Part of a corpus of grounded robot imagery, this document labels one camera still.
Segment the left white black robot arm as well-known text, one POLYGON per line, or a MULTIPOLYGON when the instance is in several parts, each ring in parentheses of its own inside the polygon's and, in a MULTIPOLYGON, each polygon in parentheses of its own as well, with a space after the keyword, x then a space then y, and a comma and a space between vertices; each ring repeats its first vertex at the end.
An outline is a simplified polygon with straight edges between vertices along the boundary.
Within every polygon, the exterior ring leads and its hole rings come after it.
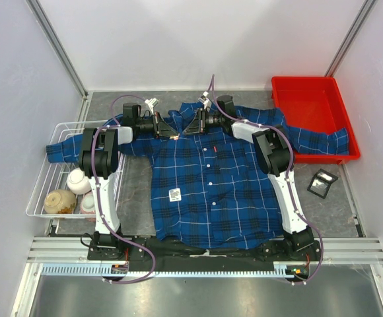
POLYGON ((148 133, 155 139, 178 137, 178 132, 155 111, 158 100, 148 99, 145 104, 150 112, 148 117, 140 115, 140 105, 126 103, 121 119, 113 118, 99 128, 86 128, 82 134, 79 168, 89 180, 96 209, 92 243, 102 247, 111 260, 120 259, 125 252, 124 242, 114 236, 122 233, 114 197, 114 173, 120 161, 118 147, 131 143, 140 134, 148 133))

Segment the blue plaid shirt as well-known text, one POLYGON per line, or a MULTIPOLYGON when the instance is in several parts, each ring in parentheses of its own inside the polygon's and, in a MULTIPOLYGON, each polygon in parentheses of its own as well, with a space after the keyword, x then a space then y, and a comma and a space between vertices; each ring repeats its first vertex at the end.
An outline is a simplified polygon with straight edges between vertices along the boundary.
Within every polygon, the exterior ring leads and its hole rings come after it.
MULTIPOLYGON (((220 127, 203 135, 183 134, 198 107, 198 103, 182 104, 179 111, 169 111, 164 120, 180 133, 177 140, 144 134, 118 147, 124 155, 150 161, 150 202, 157 238, 172 236, 205 249, 249 249, 279 236, 283 230, 280 207, 268 176, 257 167, 254 146, 228 136, 220 127)), ((279 109, 236 109, 251 122, 281 124, 293 148, 303 154, 349 153, 345 128, 315 133, 287 126, 279 109)), ((78 162, 85 132, 48 146, 49 162, 78 162)))

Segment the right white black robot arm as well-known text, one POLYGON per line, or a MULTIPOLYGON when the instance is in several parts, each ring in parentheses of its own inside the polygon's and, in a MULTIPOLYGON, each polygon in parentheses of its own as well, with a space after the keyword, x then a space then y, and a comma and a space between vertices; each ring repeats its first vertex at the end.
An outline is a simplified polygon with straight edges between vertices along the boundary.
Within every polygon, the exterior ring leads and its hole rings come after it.
POLYGON ((294 155, 292 146, 281 125, 270 126, 252 123, 239 118, 231 96, 222 95, 213 104, 205 91, 199 101, 191 123, 185 128, 186 135, 204 134, 212 127, 221 127, 235 139, 251 143, 255 148, 259 169, 267 174, 280 207, 283 225, 283 252, 290 260, 297 260, 314 244, 314 235, 304 216, 295 186, 294 155))

